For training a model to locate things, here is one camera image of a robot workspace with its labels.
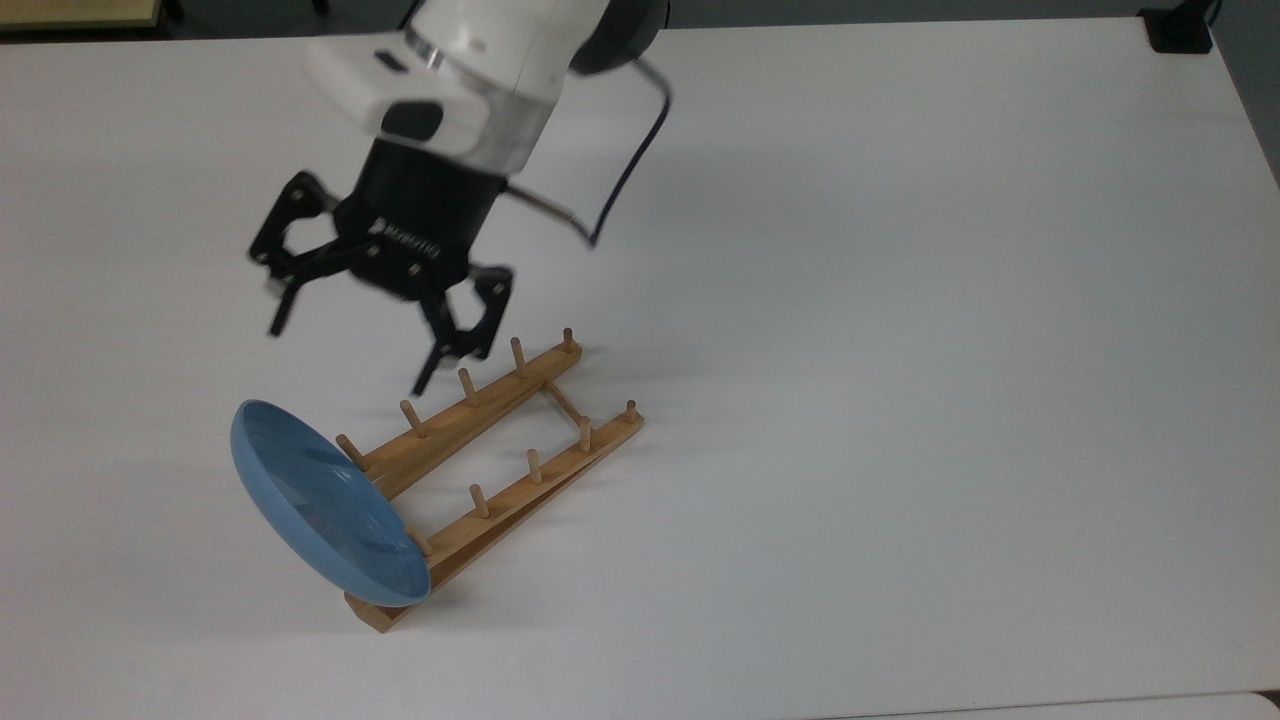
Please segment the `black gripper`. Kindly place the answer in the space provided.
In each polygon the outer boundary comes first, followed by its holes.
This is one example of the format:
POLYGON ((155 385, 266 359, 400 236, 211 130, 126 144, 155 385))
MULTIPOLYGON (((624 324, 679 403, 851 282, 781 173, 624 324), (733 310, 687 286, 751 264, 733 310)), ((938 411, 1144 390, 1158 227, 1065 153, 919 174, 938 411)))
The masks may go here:
POLYGON ((372 142, 351 195, 339 204, 316 176, 297 173, 285 182, 247 250, 247 258, 266 269, 268 287, 278 296, 268 333, 283 334, 306 283, 346 269, 335 249, 353 250, 351 273, 401 301, 416 301, 431 332, 433 346, 411 396, 424 393, 442 361, 488 357, 512 295, 515 270, 470 268, 470 250, 506 186, 503 176, 385 140, 372 142), (285 246, 292 224, 333 211, 335 243, 302 254, 285 246), (447 290, 466 278, 483 315, 461 329, 447 290))

